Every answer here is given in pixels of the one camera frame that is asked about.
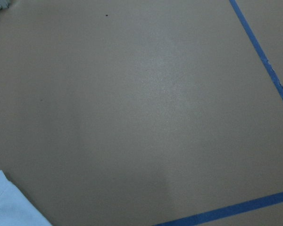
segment shirt sleeve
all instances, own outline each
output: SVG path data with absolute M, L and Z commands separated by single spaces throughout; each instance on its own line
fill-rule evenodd
M 0 177 L 0 226 L 51 226 L 3 173 Z

